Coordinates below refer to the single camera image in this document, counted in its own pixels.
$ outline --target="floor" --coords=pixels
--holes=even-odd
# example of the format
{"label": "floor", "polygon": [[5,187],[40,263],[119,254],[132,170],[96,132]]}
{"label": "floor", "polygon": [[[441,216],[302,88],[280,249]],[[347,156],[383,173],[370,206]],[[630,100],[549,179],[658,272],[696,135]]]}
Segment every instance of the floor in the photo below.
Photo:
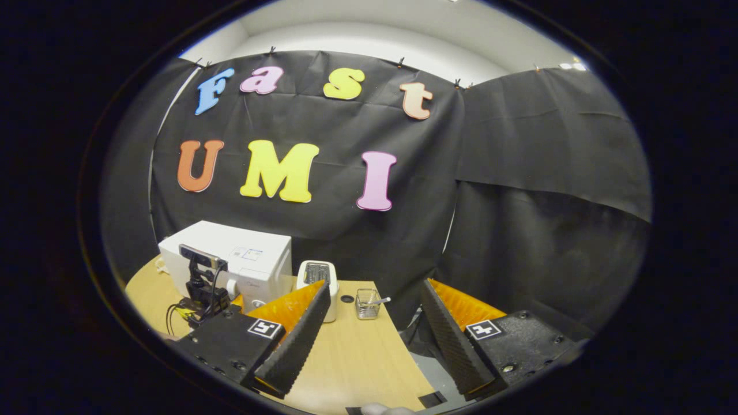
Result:
{"label": "floor", "polygon": [[436,415],[446,411],[451,411],[465,405],[469,405],[472,401],[464,400],[463,395],[456,390],[456,384],[451,376],[444,370],[441,364],[433,357],[425,357],[410,352],[418,368],[423,372],[425,378],[428,379],[430,385],[446,397],[447,402],[433,406],[428,409],[417,412],[420,415]]}

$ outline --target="orange letter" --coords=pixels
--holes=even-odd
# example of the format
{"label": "orange letter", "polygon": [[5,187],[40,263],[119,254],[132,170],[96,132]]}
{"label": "orange letter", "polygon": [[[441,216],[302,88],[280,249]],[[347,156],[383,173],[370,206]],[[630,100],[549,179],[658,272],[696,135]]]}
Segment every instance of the orange letter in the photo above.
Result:
{"label": "orange letter", "polygon": [[195,179],[192,177],[192,160],[195,158],[195,151],[200,148],[200,142],[189,140],[182,143],[179,149],[182,154],[179,156],[179,167],[177,168],[177,182],[179,186],[188,192],[202,192],[210,186],[213,180],[213,170],[215,170],[215,159],[218,152],[223,148],[223,142],[220,140],[210,140],[205,143],[205,165],[202,168],[202,175]]}
{"label": "orange letter", "polygon": [[405,91],[405,98],[402,100],[402,109],[405,114],[410,115],[418,120],[425,120],[430,117],[430,111],[423,109],[423,99],[432,100],[433,93],[425,90],[425,85],[420,82],[403,83],[400,90]]}

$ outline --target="yellow letter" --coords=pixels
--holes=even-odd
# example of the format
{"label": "yellow letter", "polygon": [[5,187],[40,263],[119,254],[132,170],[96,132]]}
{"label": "yellow letter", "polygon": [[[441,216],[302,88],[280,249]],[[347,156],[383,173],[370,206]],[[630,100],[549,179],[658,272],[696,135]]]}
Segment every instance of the yellow letter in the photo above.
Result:
{"label": "yellow letter", "polygon": [[323,85],[323,93],[329,98],[353,100],[362,93],[359,82],[364,80],[364,72],[358,69],[339,68],[328,76],[328,83]]}
{"label": "yellow letter", "polygon": [[313,163],[313,157],[320,152],[316,145],[296,144],[282,159],[282,162],[277,160],[277,153],[271,141],[252,141],[249,143],[249,150],[251,150],[251,162],[249,171],[246,173],[246,184],[241,186],[242,195],[261,196],[259,187],[259,177],[261,177],[266,195],[273,197],[286,179],[284,189],[279,192],[282,200],[310,202],[312,199],[312,195],[308,192],[310,165]]}

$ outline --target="table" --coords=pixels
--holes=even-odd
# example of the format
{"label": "table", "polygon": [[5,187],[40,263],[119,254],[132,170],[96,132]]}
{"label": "table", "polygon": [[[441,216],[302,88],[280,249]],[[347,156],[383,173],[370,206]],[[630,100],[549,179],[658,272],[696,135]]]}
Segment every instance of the table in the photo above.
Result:
{"label": "table", "polygon": [[[167,273],[156,271],[158,258],[134,275],[125,293],[152,328],[166,333],[167,308],[182,295]],[[354,303],[340,300],[341,295],[355,296],[359,288],[376,286],[372,281],[339,280],[336,320],[321,326],[292,390],[284,399],[263,396],[315,414],[346,415],[346,408],[370,402],[424,409],[418,397],[434,390],[402,343],[387,310],[381,307],[375,320],[359,320]],[[172,321],[175,335],[189,332],[178,315]]]}

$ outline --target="blue letter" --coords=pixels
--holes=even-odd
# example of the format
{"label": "blue letter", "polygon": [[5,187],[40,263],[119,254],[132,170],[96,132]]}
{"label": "blue letter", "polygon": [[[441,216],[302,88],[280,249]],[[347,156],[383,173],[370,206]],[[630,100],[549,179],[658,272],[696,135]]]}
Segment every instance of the blue letter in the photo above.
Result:
{"label": "blue letter", "polygon": [[200,106],[195,110],[195,115],[202,114],[218,103],[215,94],[220,94],[226,89],[226,80],[223,78],[230,78],[234,73],[233,68],[226,69],[197,87],[200,90]]}

